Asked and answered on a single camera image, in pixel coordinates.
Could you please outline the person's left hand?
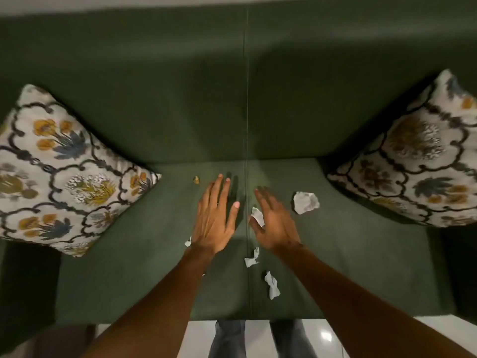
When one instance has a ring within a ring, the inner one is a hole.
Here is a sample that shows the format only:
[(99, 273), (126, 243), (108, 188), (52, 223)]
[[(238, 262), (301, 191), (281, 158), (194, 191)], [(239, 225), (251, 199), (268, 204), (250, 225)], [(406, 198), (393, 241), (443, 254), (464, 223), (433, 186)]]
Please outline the person's left hand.
[(187, 248), (187, 252), (197, 253), (210, 258), (224, 250), (233, 236), (226, 234), (225, 226), (231, 205), (236, 202), (236, 200), (229, 201), (231, 179), (223, 175), (218, 205), (210, 207), (209, 194), (211, 183), (206, 187), (204, 194), (198, 202), (198, 211), (191, 235), (192, 244)]

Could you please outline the person's right hand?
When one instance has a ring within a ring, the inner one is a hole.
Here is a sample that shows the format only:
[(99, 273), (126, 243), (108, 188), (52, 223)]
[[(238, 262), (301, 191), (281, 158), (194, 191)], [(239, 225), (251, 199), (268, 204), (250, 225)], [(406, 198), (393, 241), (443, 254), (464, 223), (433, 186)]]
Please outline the person's right hand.
[(258, 187), (254, 193), (265, 221), (264, 235), (257, 239), (259, 243), (277, 256), (300, 247), (301, 239), (289, 211), (267, 188)]

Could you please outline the person's right forearm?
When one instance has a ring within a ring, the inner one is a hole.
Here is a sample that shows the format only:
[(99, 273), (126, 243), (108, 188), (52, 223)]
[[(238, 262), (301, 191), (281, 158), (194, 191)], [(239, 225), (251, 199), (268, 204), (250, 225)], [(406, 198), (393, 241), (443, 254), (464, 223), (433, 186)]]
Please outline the person's right forearm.
[(304, 245), (277, 244), (272, 251), (307, 289), (350, 358), (477, 358), (323, 263)]

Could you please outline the person's left forearm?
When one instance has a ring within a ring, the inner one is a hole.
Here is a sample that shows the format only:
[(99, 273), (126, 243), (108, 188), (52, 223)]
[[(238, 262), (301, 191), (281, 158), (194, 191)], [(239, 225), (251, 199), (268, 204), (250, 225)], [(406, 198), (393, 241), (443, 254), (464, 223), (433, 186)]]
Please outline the person's left forearm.
[(192, 244), (179, 263), (110, 325), (81, 358), (177, 358), (190, 314), (215, 251)]

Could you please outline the large crumpled white paper ball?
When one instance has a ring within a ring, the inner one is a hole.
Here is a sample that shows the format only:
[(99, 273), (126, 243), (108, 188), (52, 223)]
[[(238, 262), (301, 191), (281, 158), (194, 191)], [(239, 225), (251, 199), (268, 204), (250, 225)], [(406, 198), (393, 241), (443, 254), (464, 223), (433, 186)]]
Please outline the large crumpled white paper ball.
[(302, 215), (320, 208), (319, 199), (314, 193), (297, 191), (293, 195), (293, 210)]

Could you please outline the long twisted white paper scrap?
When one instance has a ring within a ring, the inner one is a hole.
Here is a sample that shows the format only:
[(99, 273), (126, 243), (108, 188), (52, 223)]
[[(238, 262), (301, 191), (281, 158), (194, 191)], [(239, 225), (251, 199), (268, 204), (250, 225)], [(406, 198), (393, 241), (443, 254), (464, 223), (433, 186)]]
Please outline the long twisted white paper scrap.
[(269, 292), (268, 292), (269, 299), (273, 300), (276, 297), (279, 297), (281, 293), (280, 293), (280, 290), (278, 288), (278, 282), (269, 270), (265, 272), (263, 280), (269, 288)]

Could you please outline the green fabric sofa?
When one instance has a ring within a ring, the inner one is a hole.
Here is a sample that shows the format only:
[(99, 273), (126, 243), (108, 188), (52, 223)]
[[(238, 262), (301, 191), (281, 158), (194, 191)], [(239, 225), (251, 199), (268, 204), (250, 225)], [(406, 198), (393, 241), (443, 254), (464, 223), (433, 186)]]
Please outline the green fabric sofa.
[[(418, 223), (330, 181), (449, 69), (477, 97), (477, 0), (300, 0), (0, 17), (0, 125), (48, 91), (161, 174), (82, 257), (0, 239), (0, 354), (59, 325), (113, 323), (180, 259), (219, 173), (241, 203), (191, 320), (323, 318), (247, 225), (267, 186), (319, 258), (413, 316), (477, 325), (477, 222)], [(199, 176), (200, 183), (193, 182)], [(298, 215), (297, 191), (320, 208)], [(269, 299), (270, 271), (280, 296)]]

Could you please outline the person's left leg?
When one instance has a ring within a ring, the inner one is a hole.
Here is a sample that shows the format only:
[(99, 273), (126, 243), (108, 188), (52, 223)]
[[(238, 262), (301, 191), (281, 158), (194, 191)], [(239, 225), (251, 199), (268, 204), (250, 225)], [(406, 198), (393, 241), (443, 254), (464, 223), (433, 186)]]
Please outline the person's left leg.
[(247, 358), (245, 320), (217, 320), (207, 358)]

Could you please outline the person's leg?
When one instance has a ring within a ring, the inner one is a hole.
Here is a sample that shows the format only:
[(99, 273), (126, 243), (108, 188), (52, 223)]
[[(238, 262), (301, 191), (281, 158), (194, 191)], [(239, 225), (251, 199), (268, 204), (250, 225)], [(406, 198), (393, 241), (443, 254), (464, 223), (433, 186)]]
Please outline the person's leg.
[(301, 319), (270, 320), (278, 358), (318, 358)]
[(247, 358), (245, 320), (217, 320), (207, 358)]

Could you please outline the person's right leg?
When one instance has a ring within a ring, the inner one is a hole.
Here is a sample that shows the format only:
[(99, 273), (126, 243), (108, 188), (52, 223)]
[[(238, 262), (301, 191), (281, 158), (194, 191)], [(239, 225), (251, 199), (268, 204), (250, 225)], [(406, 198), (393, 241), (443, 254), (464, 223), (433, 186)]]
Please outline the person's right leg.
[(278, 358), (318, 358), (301, 319), (270, 320)]

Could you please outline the floral patterned cushion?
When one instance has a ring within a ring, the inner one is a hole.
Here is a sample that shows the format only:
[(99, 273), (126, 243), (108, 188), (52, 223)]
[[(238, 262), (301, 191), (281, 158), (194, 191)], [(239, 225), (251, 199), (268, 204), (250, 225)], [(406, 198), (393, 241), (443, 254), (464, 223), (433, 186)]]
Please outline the floral patterned cushion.
[(0, 239), (82, 257), (161, 177), (26, 84), (0, 125)]
[(477, 97), (443, 70), (384, 132), (327, 178), (418, 223), (477, 222)]

